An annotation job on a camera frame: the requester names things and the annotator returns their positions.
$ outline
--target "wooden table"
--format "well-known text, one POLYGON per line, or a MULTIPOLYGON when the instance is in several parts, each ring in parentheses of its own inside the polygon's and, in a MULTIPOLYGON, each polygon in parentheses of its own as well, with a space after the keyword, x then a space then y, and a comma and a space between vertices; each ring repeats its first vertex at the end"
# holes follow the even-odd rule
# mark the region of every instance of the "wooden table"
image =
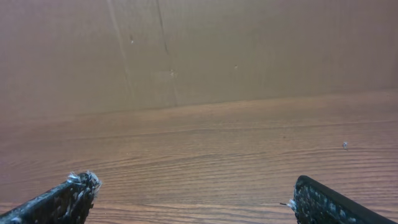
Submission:
POLYGON ((89 169, 88 223, 295 223, 299 175, 398 222, 395 90, 8 122, 0 153, 0 212, 89 169))

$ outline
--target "wooden surface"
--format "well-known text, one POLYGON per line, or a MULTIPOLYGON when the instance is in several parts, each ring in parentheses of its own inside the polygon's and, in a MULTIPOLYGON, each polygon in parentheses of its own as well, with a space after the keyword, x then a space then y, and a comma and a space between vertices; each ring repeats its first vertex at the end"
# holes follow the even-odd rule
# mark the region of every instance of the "wooden surface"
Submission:
POLYGON ((2 212, 89 169, 103 181, 89 223, 295 223, 279 203, 299 175, 398 222, 395 90, 0 127, 2 212))
POLYGON ((397 87, 396 0, 3 0, 0 120, 397 87))

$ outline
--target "cardboard panel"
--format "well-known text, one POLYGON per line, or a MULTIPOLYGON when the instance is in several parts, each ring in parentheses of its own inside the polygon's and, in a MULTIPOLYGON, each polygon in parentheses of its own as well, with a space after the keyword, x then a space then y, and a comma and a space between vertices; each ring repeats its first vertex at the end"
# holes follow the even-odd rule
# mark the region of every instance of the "cardboard panel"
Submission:
POLYGON ((1 118, 132 108, 105 0, 0 2, 1 118))
POLYGON ((391 87, 394 0, 164 0, 179 105, 391 87))
POLYGON ((136 109, 175 106, 174 73, 156 0, 116 0, 110 5, 125 54, 136 109))

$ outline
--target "brown wall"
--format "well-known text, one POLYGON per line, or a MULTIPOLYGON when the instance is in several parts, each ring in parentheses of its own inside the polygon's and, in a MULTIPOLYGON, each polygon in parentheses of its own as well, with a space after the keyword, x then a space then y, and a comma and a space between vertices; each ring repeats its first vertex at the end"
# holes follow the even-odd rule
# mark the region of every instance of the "brown wall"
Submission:
POLYGON ((0 1, 1 120, 398 87, 396 0, 0 1))

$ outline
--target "beige backdrop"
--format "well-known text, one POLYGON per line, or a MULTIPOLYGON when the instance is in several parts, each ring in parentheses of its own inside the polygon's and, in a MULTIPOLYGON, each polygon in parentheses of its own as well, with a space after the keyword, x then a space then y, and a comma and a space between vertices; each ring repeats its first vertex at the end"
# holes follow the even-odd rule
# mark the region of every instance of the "beige backdrop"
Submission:
POLYGON ((1 120, 398 87, 396 0, 0 1, 1 120))

